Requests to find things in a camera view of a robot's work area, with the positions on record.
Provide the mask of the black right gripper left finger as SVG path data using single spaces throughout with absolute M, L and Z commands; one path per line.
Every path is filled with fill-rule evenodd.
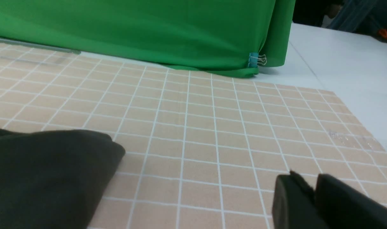
M 275 229 L 328 229 L 314 204 L 314 189 L 297 172 L 276 177 L 272 217 Z

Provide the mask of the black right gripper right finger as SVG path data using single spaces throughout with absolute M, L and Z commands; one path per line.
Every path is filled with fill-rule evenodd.
M 387 229 L 387 208 L 330 174 L 319 174 L 314 204 L 331 229 Z

